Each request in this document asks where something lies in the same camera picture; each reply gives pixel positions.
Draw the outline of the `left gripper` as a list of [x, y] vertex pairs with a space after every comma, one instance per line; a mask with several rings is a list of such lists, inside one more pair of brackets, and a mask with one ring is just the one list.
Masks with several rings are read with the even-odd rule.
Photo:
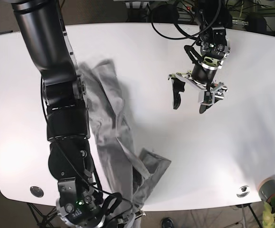
[[[199, 92], [199, 113], [205, 113], [213, 104], [224, 99], [224, 93], [228, 88], [222, 82], [214, 82], [217, 70], [220, 68], [217, 60], [204, 60], [195, 64], [193, 70], [186, 73], [170, 74], [168, 79], [172, 80], [173, 109], [178, 109], [181, 104], [180, 92], [185, 91], [185, 85], [190, 85]], [[204, 92], [209, 91], [212, 95], [212, 105], [204, 105]]]

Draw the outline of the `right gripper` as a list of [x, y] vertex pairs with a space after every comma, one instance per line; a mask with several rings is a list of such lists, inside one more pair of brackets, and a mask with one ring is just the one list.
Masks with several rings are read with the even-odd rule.
[[57, 200], [57, 215], [69, 228], [132, 228], [135, 221], [145, 216], [145, 212], [122, 212], [113, 217], [112, 209], [105, 202], [102, 206], [83, 200], [62, 205]]

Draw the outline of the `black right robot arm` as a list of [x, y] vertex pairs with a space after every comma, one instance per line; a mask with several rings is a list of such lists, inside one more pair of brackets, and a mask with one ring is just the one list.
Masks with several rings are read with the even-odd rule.
[[125, 198], [102, 189], [92, 158], [85, 86], [77, 73], [57, 0], [13, 0], [30, 57], [41, 73], [41, 104], [50, 143], [48, 167], [57, 180], [57, 214], [75, 228], [130, 228], [141, 211], [114, 211]]

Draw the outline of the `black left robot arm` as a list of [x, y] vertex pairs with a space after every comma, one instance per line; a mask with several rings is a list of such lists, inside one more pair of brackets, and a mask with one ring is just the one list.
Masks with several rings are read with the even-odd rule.
[[199, 112], [202, 114], [223, 100], [228, 90], [224, 83], [215, 82], [214, 77], [230, 53], [226, 29], [232, 25], [232, 16], [223, 0], [199, 0], [194, 13], [199, 25], [199, 32], [195, 35], [186, 33], [178, 25], [178, 17], [173, 16], [176, 29], [186, 38], [194, 40], [193, 44], [184, 46], [194, 68], [186, 73], [170, 74], [168, 78], [172, 80], [173, 109], [179, 108], [180, 95], [185, 91], [185, 85], [189, 84], [199, 91]]

